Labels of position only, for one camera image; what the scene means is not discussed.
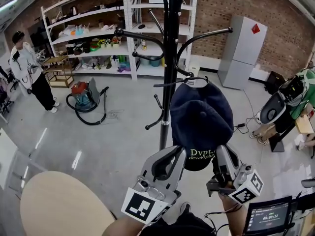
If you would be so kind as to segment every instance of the white shirt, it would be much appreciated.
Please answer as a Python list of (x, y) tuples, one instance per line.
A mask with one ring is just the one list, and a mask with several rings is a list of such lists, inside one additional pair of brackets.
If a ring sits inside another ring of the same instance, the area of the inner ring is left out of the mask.
[[(19, 52), (20, 56), (16, 61), (13, 61), (13, 55), (16, 52)], [(11, 51), (10, 65), (14, 77), (18, 79), (20, 83), (27, 89), (32, 88), (32, 84), (34, 84), (43, 71), (41, 65), (36, 60), (34, 50), (27, 42), (23, 43), (23, 48), (21, 50), (17, 50), (16, 47), (13, 47)], [(29, 68), (31, 65), (38, 66), (38, 69), (34, 74), (30, 73)]]

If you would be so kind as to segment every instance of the round wooden table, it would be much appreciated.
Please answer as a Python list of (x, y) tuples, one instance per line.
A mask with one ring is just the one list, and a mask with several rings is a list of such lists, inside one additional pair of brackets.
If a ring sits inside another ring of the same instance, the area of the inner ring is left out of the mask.
[(37, 174), (26, 184), (20, 213), (27, 236), (101, 236), (114, 222), (88, 187), (54, 171)]

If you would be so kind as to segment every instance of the vacuum hose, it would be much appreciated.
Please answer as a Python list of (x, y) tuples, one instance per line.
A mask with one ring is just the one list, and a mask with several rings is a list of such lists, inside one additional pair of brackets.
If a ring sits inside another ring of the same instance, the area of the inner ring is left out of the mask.
[(77, 108), (73, 107), (73, 106), (69, 103), (69, 100), (68, 100), (68, 99), (69, 99), (69, 97), (73, 97), (72, 94), (67, 95), (65, 101), (67, 102), (67, 105), (75, 111), (77, 117), (78, 117), (83, 123), (85, 123), (85, 124), (87, 124), (87, 125), (91, 125), (91, 126), (93, 126), (93, 125), (100, 125), (100, 124), (105, 120), (106, 115), (107, 115), (107, 113), (106, 113), (106, 91), (107, 91), (108, 89), (109, 89), (109, 87), (105, 87), (105, 88), (100, 92), (100, 95), (104, 94), (104, 116), (103, 116), (103, 118), (102, 118), (101, 120), (99, 120), (99, 121), (97, 121), (97, 122), (88, 122), (88, 121), (84, 120), (84, 119), (79, 115), (79, 112), (81, 112), (81, 113), (88, 113), (88, 112), (93, 111), (95, 108), (97, 108), (97, 106), (98, 106), (97, 104), (95, 104), (93, 107), (91, 107), (90, 109), (87, 109), (87, 110), (80, 110), (80, 109), (77, 109)]

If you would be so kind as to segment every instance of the brick wall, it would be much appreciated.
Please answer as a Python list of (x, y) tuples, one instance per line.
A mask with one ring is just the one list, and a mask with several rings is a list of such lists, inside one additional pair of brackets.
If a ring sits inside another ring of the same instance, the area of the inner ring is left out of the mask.
[[(285, 77), (305, 67), (315, 42), (315, 27), (288, 0), (198, 0), (195, 34), (226, 28), (232, 14), (268, 26), (258, 63)], [(197, 41), (192, 53), (221, 58), (225, 35)]]
[[(26, 33), (26, 41), (31, 41), (27, 28), (41, 16), (40, 7), (45, 8), (59, 0), (37, 0), (21, 13), (6, 29), (5, 36), (12, 48), (11, 36), (17, 30)], [(76, 4), (79, 11), (88, 9), (100, 3), (115, 0), (80, 0)], [(64, 7), (68, 10), (71, 4)], [(51, 10), (49, 18), (57, 14)], [(162, 9), (155, 9), (158, 19), (162, 20)], [(181, 23), (187, 23), (187, 11), (183, 12)], [(296, 73), (307, 63), (315, 42), (315, 27), (287, 0), (198, 0), (194, 34), (226, 28), (230, 25), (232, 14), (249, 17), (268, 26), (267, 36), (258, 58), (258, 63), (266, 71), (276, 71), (285, 77)], [(106, 14), (105, 23), (110, 23), (116, 12)], [(88, 18), (87, 22), (96, 24), (100, 15)], [(151, 21), (146, 9), (142, 10), (143, 21)], [(192, 54), (220, 59), (224, 49), (226, 35), (219, 35), (198, 40), (192, 46)]]

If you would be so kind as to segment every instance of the cap button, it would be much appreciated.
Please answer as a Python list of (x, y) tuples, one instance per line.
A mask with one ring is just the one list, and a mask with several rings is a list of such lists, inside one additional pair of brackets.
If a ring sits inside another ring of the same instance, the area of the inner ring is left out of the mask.
[(207, 114), (206, 114), (206, 112), (200, 112), (200, 116), (202, 117), (202, 118), (205, 118), (205, 117), (207, 117)]

